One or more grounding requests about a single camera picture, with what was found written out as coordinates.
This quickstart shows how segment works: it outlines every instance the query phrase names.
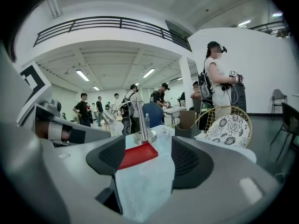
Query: water bottle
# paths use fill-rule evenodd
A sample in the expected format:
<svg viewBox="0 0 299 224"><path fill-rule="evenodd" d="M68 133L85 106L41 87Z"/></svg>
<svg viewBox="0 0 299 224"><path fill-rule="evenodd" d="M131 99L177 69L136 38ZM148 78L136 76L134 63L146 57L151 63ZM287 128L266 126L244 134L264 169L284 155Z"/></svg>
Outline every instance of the water bottle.
<svg viewBox="0 0 299 224"><path fill-rule="evenodd" d="M144 121L145 121L145 126L146 126L146 128L149 129L149 128L150 128L150 118L149 118L149 114L145 114L145 119L144 119Z"/></svg>

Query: black t-shirt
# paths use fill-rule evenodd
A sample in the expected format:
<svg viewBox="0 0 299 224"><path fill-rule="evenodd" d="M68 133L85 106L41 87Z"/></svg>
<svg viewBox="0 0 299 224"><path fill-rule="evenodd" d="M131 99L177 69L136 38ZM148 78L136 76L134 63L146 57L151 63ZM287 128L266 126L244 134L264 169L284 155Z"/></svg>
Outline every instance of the black t-shirt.
<svg viewBox="0 0 299 224"><path fill-rule="evenodd" d="M161 91L156 91L154 94L154 102L160 101L161 103L163 103L164 100L164 93L162 93Z"/></svg>
<svg viewBox="0 0 299 224"><path fill-rule="evenodd" d="M87 112L87 105L86 102L80 101L76 106L76 110L79 110L79 113L82 114L85 118L88 118L88 112Z"/></svg>
<svg viewBox="0 0 299 224"><path fill-rule="evenodd" d="M99 112L103 112L103 107L102 107L102 102L100 101L97 101L97 104L96 104L97 108L99 109Z"/></svg>
<svg viewBox="0 0 299 224"><path fill-rule="evenodd" d="M185 98L185 92L182 93L181 97L179 98L179 100L186 100Z"/></svg>

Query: red tray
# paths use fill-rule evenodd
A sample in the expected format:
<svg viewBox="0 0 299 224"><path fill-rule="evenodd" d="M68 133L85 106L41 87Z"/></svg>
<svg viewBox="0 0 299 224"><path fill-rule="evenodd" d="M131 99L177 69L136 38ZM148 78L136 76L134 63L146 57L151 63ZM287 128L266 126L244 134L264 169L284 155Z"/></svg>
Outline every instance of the red tray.
<svg viewBox="0 0 299 224"><path fill-rule="evenodd" d="M158 152L150 143L145 143L134 148L129 148L126 150L125 157L122 160L118 170L135 166L156 157L158 157Z"/></svg>

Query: floor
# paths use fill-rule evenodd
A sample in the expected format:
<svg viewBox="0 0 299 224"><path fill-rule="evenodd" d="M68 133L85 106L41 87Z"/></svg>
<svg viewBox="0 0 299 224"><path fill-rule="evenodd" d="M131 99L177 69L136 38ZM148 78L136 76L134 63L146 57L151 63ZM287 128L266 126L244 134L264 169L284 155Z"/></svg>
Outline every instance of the floor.
<svg viewBox="0 0 299 224"><path fill-rule="evenodd" d="M279 160L276 162L276 158L286 138L286 132L280 132L279 136L272 144L271 152L270 143L280 129L282 125L282 119L275 118L274 121L272 121L271 117L255 116L251 116L250 119L252 123L252 137L247 148L256 154L257 165L261 166L273 176L278 174L275 176L275 178L278 181L283 182L285 175L280 174L287 174L290 171L290 168L292 167L296 157L295 151L291 148L288 148L292 136L289 136L284 151L282 152ZM165 124L171 124L170 116L165 117ZM92 127L98 128L98 123L94 121Z"/></svg>

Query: ceiling light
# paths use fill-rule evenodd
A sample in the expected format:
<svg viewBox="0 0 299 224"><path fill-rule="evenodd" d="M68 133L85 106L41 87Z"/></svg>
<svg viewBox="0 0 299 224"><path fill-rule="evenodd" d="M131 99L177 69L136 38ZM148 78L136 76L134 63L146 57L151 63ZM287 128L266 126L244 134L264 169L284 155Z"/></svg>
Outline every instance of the ceiling light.
<svg viewBox="0 0 299 224"><path fill-rule="evenodd" d="M76 70L79 76L81 76L85 81L89 81L89 79L83 74L81 70Z"/></svg>
<svg viewBox="0 0 299 224"><path fill-rule="evenodd" d="M250 23L250 22L251 22L251 20L248 20L248 21L242 22L242 23L240 23L240 24L238 25L238 27L239 27L239 26L242 26L242 25L245 25L245 24L247 24L247 23Z"/></svg>
<svg viewBox="0 0 299 224"><path fill-rule="evenodd" d="M155 70L154 68L150 69L149 72L143 76L143 78L148 77L154 70Z"/></svg>
<svg viewBox="0 0 299 224"><path fill-rule="evenodd" d="M274 13L274 14L272 15L272 17L280 17L280 16L282 16L282 13Z"/></svg>

